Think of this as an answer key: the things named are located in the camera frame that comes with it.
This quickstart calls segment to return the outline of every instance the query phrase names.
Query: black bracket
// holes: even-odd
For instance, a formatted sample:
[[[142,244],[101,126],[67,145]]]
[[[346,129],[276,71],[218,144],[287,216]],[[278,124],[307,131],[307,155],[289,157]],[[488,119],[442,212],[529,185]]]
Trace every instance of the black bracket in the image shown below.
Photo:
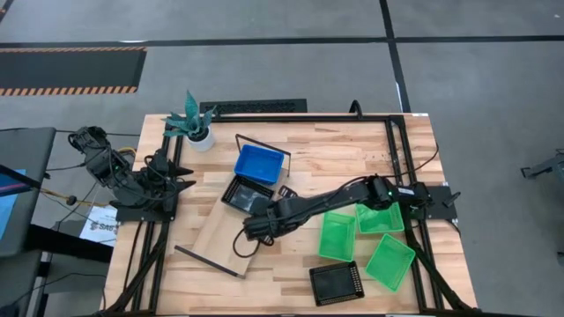
[[[270,149],[270,150],[273,150],[273,151],[278,151],[278,152],[280,152],[280,153],[283,153],[283,154],[287,155],[287,156],[288,156],[288,177],[290,176],[290,168],[291,168],[291,166],[292,166],[292,153],[290,153],[289,151],[281,150],[281,149],[279,149],[279,148],[277,148],[277,147],[274,147],[274,146],[272,146],[272,145],[264,144],[264,143],[262,143],[262,142],[260,142],[260,141],[257,141],[257,140],[255,140],[255,139],[252,139],[252,138],[250,138],[250,137],[248,137],[248,136],[242,136],[242,135],[240,135],[240,134],[236,134],[236,135],[235,135],[235,142],[237,142],[237,148],[239,149],[239,153],[241,153],[241,144],[239,143],[239,139],[240,139],[240,138],[243,139],[243,140],[247,140],[247,141],[249,141],[249,142],[251,142],[251,143],[254,143],[254,144],[258,144],[258,145],[260,145],[260,146],[263,146],[263,147],[265,147],[265,148],[267,148],[267,149]]]
[[[359,120],[362,120],[362,108],[360,107],[360,103],[357,100],[352,101],[351,108],[349,109],[349,114],[356,114],[356,117]]]

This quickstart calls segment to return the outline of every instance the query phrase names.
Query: black floor mat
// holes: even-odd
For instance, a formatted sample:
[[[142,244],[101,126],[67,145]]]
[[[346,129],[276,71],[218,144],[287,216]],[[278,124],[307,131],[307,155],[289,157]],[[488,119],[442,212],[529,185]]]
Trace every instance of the black floor mat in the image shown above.
[[[0,49],[0,96],[132,93],[146,48]]]
[[[261,114],[261,113],[306,113],[308,101],[295,100],[246,100],[246,101],[210,101],[200,103],[200,113],[214,106],[220,114]]]

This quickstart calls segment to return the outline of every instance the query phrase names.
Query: potted plant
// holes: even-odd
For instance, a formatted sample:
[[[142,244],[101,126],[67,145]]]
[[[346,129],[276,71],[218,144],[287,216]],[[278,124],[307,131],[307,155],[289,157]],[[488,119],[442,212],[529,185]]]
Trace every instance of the potted plant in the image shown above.
[[[173,129],[165,131],[164,136],[186,136],[188,143],[195,151],[208,151],[215,143],[212,127],[210,127],[215,107],[200,116],[194,97],[190,92],[187,92],[184,110],[186,111],[184,117],[171,112],[170,117],[163,119],[164,122],[173,127]]]

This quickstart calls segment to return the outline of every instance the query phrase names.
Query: white paper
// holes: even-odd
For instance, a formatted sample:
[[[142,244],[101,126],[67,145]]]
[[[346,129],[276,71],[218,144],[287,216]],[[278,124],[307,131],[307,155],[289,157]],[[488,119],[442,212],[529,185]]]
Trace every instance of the white paper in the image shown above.
[[[86,220],[85,226],[80,233],[80,239],[103,243],[113,247],[117,237],[117,221],[115,213],[117,210],[112,206],[93,206]]]

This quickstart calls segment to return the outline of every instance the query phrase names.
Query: white pot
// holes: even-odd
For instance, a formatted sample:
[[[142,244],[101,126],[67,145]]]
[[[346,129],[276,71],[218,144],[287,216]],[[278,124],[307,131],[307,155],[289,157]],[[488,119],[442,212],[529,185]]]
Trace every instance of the white pot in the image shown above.
[[[212,127],[208,127],[208,130],[208,135],[204,140],[192,141],[189,137],[186,137],[188,139],[188,143],[190,144],[192,149],[194,149],[194,151],[208,151],[215,144],[215,137],[213,137]]]

